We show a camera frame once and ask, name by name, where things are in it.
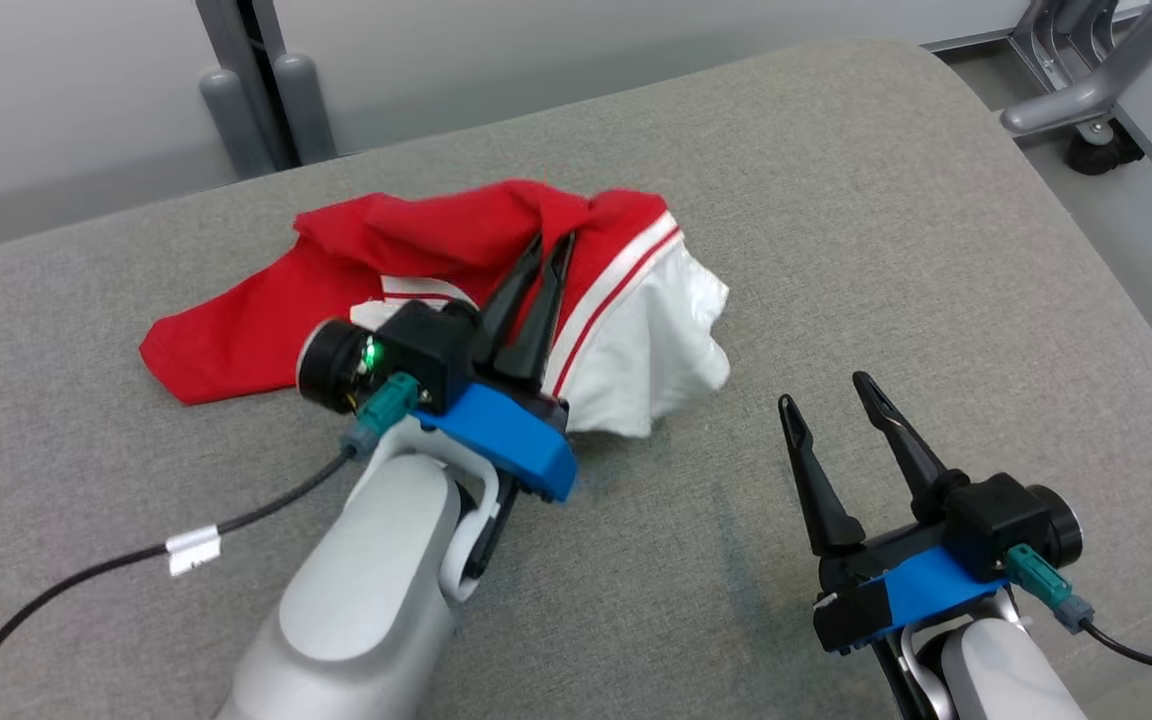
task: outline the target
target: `gray floor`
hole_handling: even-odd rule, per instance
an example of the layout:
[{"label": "gray floor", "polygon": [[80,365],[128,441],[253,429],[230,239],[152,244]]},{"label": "gray floor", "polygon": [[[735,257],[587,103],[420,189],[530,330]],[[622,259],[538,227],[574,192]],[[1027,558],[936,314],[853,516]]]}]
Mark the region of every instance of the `gray floor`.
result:
[{"label": "gray floor", "polygon": [[[990,109],[1003,109],[1038,92],[1029,69],[1001,41],[948,51],[941,59]],[[1068,131],[1051,132],[1020,145],[1152,327],[1152,160],[1124,165],[1105,176],[1082,176],[1064,164],[1069,138]],[[1152,717],[1152,670],[1143,670],[1132,683],[1083,710],[1091,720]]]}]

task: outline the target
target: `black cable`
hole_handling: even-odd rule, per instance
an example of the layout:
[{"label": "black cable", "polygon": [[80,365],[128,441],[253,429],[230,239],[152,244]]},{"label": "black cable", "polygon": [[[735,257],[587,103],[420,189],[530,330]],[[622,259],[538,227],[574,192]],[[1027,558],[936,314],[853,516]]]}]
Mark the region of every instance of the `black cable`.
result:
[{"label": "black cable", "polygon": [[1109,635],[1101,632],[1101,629],[1093,626],[1091,620],[1087,620],[1086,617],[1079,620],[1078,627],[1087,630],[1087,634],[1092,635],[1097,642],[1100,642],[1105,647],[1111,649],[1120,655],[1126,657],[1126,659],[1135,660],[1152,667],[1152,655],[1146,655],[1146,653],[1138,650],[1132,650],[1131,647],[1126,646],[1126,644],[1112,638]]},{"label": "black cable", "polygon": [[[335,458],[324,465],[321,470],[317,471],[317,473],[312,475],[312,477],[305,479],[305,482],[298,484],[298,486],[291,488],[291,491],[285,492],[281,497],[275,498],[273,502],[267,502],[257,507],[256,510],[248,511],[244,515],[238,515],[237,518],[228,520],[225,521],[225,523],[215,525],[215,531],[221,536],[232,533],[234,530],[251,525],[257,520],[267,518],[270,515],[273,515],[274,511],[282,510],[288,505],[291,505],[293,502],[296,502],[301,498],[305,497],[308,492],[312,491],[312,488],[319,487],[324,480],[332,477],[336,470],[342,468],[346,462],[353,457],[353,454],[355,454],[353,447],[344,448],[340,452],[340,455],[336,455]],[[13,615],[10,620],[6,621],[6,623],[1,626],[0,647],[3,645],[6,639],[8,639],[9,635],[15,632],[15,629],[17,629],[20,624],[24,623],[29,616],[39,611],[41,606],[55,600],[59,594],[68,591],[69,588],[88,582],[88,579],[92,579],[97,577],[97,575],[104,575],[105,573],[118,570],[119,568],[127,568],[129,564],[137,564],[137,562],[141,562],[142,560],[159,558],[160,555],[166,555],[166,553],[168,553],[168,548],[166,548],[165,543],[156,544],[156,546],[137,550],[136,552],[128,552],[127,555],[122,555],[113,560],[106,560],[99,564],[92,564],[91,568],[69,575],[68,578],[61,579],[59,583],[51,585],[51,588],[47,588],[46,591],[40,593],[40,596],[29,601],[26,606],[17,611],[17,614]]]}]

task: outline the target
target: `camera lens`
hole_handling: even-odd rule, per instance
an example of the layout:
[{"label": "camera lens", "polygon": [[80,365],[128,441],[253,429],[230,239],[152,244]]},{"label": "camera lens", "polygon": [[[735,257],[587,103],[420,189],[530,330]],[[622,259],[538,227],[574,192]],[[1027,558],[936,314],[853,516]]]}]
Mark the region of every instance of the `camera lens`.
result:
[{"label": "camera lens", "polygon": [[1043,500],[1051,514],[1047,538],[1039,548],[1044,559],[1055,568],[1073,564],[1083,555],[1083,526],[1064,498],[1046,486],[1029,486],[1029,492]]},{"label": "camera lens", "polygon": [[329,319],[314,328],[296,363],[301,396],[338,414],[351,411],[367,338],[365,329],[342,319]]}]

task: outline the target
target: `white stripe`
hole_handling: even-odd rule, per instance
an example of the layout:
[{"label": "white stripe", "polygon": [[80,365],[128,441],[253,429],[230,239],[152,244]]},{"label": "white stripe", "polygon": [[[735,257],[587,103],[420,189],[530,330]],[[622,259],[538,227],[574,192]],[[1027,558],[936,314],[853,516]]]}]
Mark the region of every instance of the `white stripe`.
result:
[{"label": "white stripe", "polygon": [[630,270],[634,270],[634,265],[677,227],[677,220],[673,219],[673,215],[666,211],[644,232],[637,234],[637,237],[628,242],[628,245],[621,249],[621,252],[607,265],[607,268],[602,270],[594,283],[589,286],[589,290],[573,308],[573,313],[567,316],[567,323],[563,324],[562,332],[558,333],[558,340],[554,341],[554,346],[550,350],[550,361],[545,365],[545,382],[543,385],[545,392],[554,391],[554,382],[558,382],[558,376],[562,374],[563,365],[567,365],[567,357],[575,350],[581,332],[584,332],[585,325],[589,325],[590,320],[594,318],[594,311],[598,310],[598,306],[612,295],[613,290],[616,290],[616,286],[621,285],[622,279],[626,279],[626,274],[630,273]]},{"label": "white stripe", "polygon": [[468,304],[477,306],[476,302],[470,300],[470,296],[461,290],[461,288],[434,278],[380,275],[380,291],[384,291],[387,298],[393,293],[402,293],[402,295],[442,295],[444,297],[463,300]]}]

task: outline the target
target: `red cloth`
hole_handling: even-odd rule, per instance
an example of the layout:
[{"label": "red cloth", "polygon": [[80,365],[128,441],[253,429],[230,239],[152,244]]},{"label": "red cloth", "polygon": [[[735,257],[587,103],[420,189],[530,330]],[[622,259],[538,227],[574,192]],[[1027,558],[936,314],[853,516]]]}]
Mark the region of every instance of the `red cloth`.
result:
[{"label": "red cloth", "polygon": [[537,232],[548,252],[577,229],[562,332],[594,280],[666,214],[659,196],[612,190],[586,200],[532,181],[425,200],[372,194],[340,202],[300,215],[296,245],[268,268],[157,320],[141,357],[188,406],[291,387],[306,334],[351,306],[384,300],[382,275],[440,279],[483,306]]}]

